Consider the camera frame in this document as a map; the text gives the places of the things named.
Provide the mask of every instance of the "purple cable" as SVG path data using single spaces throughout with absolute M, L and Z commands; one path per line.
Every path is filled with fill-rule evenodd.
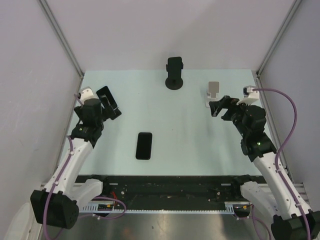
M 80 101 L 80 99 L 79 99 L 79 97 L 78 97 L 77 94 L 73 94 L 73 96 L 75 97 L 75 100 L 77 100 L 77 102 L 78 102 L 81 106 L 84 105 L 84 104 Z
M 264 240 L 264 238 L 263 238 L 263 237 L 261 236 L 261 234 L 258 232 L 256 223 L 255 223 L 255 221 L 258 221 L 259 223 L 261 223 L 261 225 L 262 225 L 262 226 L 266 229 L 266 231 L 268 232 L 269 240 L 272 240 L 272 238 L 271 238 L 271 232 L 270 232 L 269 228 L 268 228 L 267 225 L 264 223 L 264 221 L 262 221 L 260 218 L 254 216 L 253 209 L 254 209 L 254 206 L 252 206 L 252 210 L 251 210 L 252 216 L 248 216 L 248 217 L 238 217 L 238 216 L 236 216 L 236 217 L 237 217 L 239 220 L 246 220 L 246 219 L 248 219 L 248 218 L 249 218 L 249 219 L 252 219 L 252 221 L 253 221 L 253 226 L 254 226 L 254 229 L 255 229 L 256 234 L 258 235 L 258 237 L 259 237 L 260 240 Z
M 286 139 L 284 140 L 284 142 L 282 143 L 282 145 L 280 146 L 278 152 L 276 153 L 275 155 L 275 160 L 274 160 L 274 163 L 275 163 L 275 169 L 277 169 L 277 172 L 279 173 L 282 181 L 284 182 L 285 186 L 287 187 L 287 189 L 289 190 L 290 194 L 292 195 L 293 199 L 294 199 L 294 202 L 295 204 L 298 206 L 298 209 L 302 215 L 302 218 L 303 218 L 303 221 L 304 221 L 304 224 L 305 224 L 305 229 L 306 229 L 306 235 L 307 235 L 307 240 L 311 240 L 311 233 L 310 233 L 310 227 L 309 227 L 309 223 L 308 223 L 308 219 L 307 219 L 307 216 L 303 210 L 303 208 L 301 207 L 300 203 L 299 203 L 299 200 L 298 198 L 296 197 L 294 191 L 292 190 L 292 188 L 290 187 L 289 183 L 287 182 L 284 174 L 279 170 L 279 157 L 280 157 L 280 153 L 283 151 L 285 145 L 288 143 L 289 139 L 291 138 L 295 128 L 296 128 L 296 125 L 297 125 L 297 107 L 294 103 L 294 101 L 291 99 L 291 97 L 289 97 L 287 94 L 285 94 L 284 92 L 282 91 L 279 91 L 277 89 L 273 89 L 273 88 L 255 88 L 253 89 L 253 91 L 268 91 L 268 92 L 275 92 L 275 93 L 278 93 L 278 94 L 281 94 L 282 96 L 286 97 L 292 107 L 293 107 L 293 111 L 294 111 L 294 120 L 293 120 L 293 125 L 292 125 L 292 128 L 288 134 L 288 136 L 286 137 Z
M 59 179 L 61 178 L 63 172 L 65 171 L 65 169 L 66 169 L 66 167 L 67 167 L 67 165 L 68 165 L 68 163 L 70 162 L 70 159 L 71 159 L 71 157 L 72 157 L 71 152 L 72 152 L 73 149 L 74 149 L 74 145 L 73 145 L 73 143 L 72 143 L 72 140 L 71 140 L 70 136 L 67 136 L 67 139 L 69 140 L 70 153 L 69 153 L 69 155 L 68 155 L 65 163 L 63 164 L 63 166 L 62 166 L 62 168 L 61 168 L 61 171 L 60 171 L 60 172 L 58 173 L 58 175 L 56 176 L 56 179 L 55 179 L 56 182 L 59 181 Z M 49 192 L 49 194 L 48 194 L 48 197 L 46 198 L 45 205 L 44 205 L 44 211 L 43 211 L 43 224 L 42 224 L 42 225 L 43 225 L 44 236 L 45 236 L 45 238 L 46 238 L 47 240 L 56 240 L 56 239 L 58 239 L 59 235 L 60 235 L 60 234 L 62 233 L 62 231 L 63 231 L 63 228 L 61 228 L 60 231 L 58 232 L 58 234 L 57 234 L 54 238 L 50 238 L 49 233 L 48 233 L 48 229 L 47 229 L 47 215 L 48 215 L 49 202 L 50 202 L 51 196 L 52 196 L 52 194 L 53 194 L 53 192 L 54 192 L 54 190 L 55 190 L 55 187 L 56 187 L 56 183 L 54 182 L 54 183 L 52 184 L 52 187 L 51 187 L 51 189 L 50 189 L 50 192 Z M 101 216 L 100 218 L 109 219 L 109 220 L 111 220 L 111 219 L 117 219 L 117 218 L 120 218 L 121 216 L 123 216 L 123 215 L 126 213 L 126 211 L 127 211 L 127 206 L 126 206 L 122 201 L 120 201 L 120 200 L 118 200 L 118 199 L 114 199 L 114 198 L 111 198 L 111 197 L 104 197 L 104 196 L 97 196 L 97 197 L 94 198 L 94 200 L 98 200 L 98 199 L 115 201 L 115 202 L 120 203 L 120 204 L 124 207 L 124 211 L 123 211 L 121 214 L 119 214 L 118 216 L 114 216 L 114 217 L 102 217 L 102 216 Z M 83 216 L 78 217 L 78 219 L 81 219 L 81 218 L 84 218 L 84 217 L 88 217 L 88 216 L 92 216 L 92 215 L 91 215 L 91 214 L 83 215 Z
M 270 230 L 269 228 L 267 227 L 267 225 L 259 218 L 255 217 L 255 212 L 254 212 L 254 209 L 255 209 L 255 206 L 252 205 L 252 208 L 251 208 L 251 215 L 252 215 L 252 222 L 253 222 L 253 227 L 254 227 L 254 230 L 256 232 L 256 234 L 258 235 L 258 238 L 260 240 L 263 240 L 264 238 L 261 236 L 260 232 L 258 231 L 258 228 L 257 228 L 257 225 L 256 225 L 256 221 L 260 222 L 264 228 L 268 231 L 268 235 L 269 235 L 269 240 L 271 240 L 271 233 L 270 233 Z
M 70 136 L 67 136 L 66 138 L 69 140 L 70 153 L 71 153 L 73 151 L 73 149 L 74 149 L 74 145 L 72 144 L 72 140 L 71 140 Z M 58 182 L 59 179 L 61 178 L 61 175 L 63 174 L 64 170 L 66 169 L 66 167 L 67 167 L 67 165 L 68 165 L 68 163 L 69 163 L 69 161 L 71 159 L 72 155 L 70 153 L 69 153 L 65 163 L 63 164 L 63 166 L 61 168 L 61 171 L 56 176 L 56 179 L 55 179 L 56 182 Z M 59 233 L 55 236 L 55 238 L 50 238 L 49 233 L 48 233 L 48 229 L 47 229 L 47 214 L 48 214 L 49 202 L 50 202 L 51 196 L 52 196 L 52 194 L 53 194 L 53 192 L 55 190 L 55 187 L 56 187 L 56 183 L 54 182 L 52 184 L 52 187 L 50 189 L 48 197 L 46 198 L 45 205 L 44 205 L 44 211 L 43 211 L 43 223 L 42 223 L 42 225 L 43 225 L 44 236 L 45 236 L 45 238 L 47 240 L 51 240 L 51 239 L 55 240 L 55 239 L 57 239 L 59 237 L 59 235 L 61 234 L 62 230 L 63 230 L 63 229 L 61 229 L 59 231 Z
M 98 218 L 102 218 L 102 219 L 106 219 L 106 220 L 111 220 L 111 219 L 118 219 L 120 217 L 122 217 L 126 211 L 127 211 L 127 206 L 125 205 L 125 203 L 119 199 L 115 199 L 115 198 L 111 198 L 111 197 L 106 197 L 106 196 L 96 196 L 93 200 L 99 200 L 99 199 L 103 199 L 103 200 L 110 200 L 110 201 L 115 201 L 115 202 L 118 202 L 119 204 L 121 204 L 124 208 L 123 212 L 120 213 L 119 215 L 117 216 L 113 216 L 113 217 L 106 217 L 106 216 L 98 216 Z M 86 215 L 82 215 L 80 217 L 78 217 L 78 219 L 82 219 L 82 218 L 85 218 L 85 217 L 92 217 L 93 215 L 92 214 L 86 214 Z

